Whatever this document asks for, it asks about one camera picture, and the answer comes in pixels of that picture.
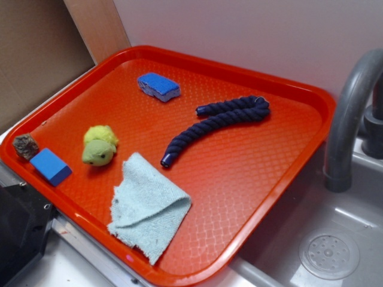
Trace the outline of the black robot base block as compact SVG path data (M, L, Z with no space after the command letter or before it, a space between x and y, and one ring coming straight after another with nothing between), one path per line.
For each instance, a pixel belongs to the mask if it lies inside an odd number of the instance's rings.
M1 187L1 286L10 286L44 256L54 212L31 185Z

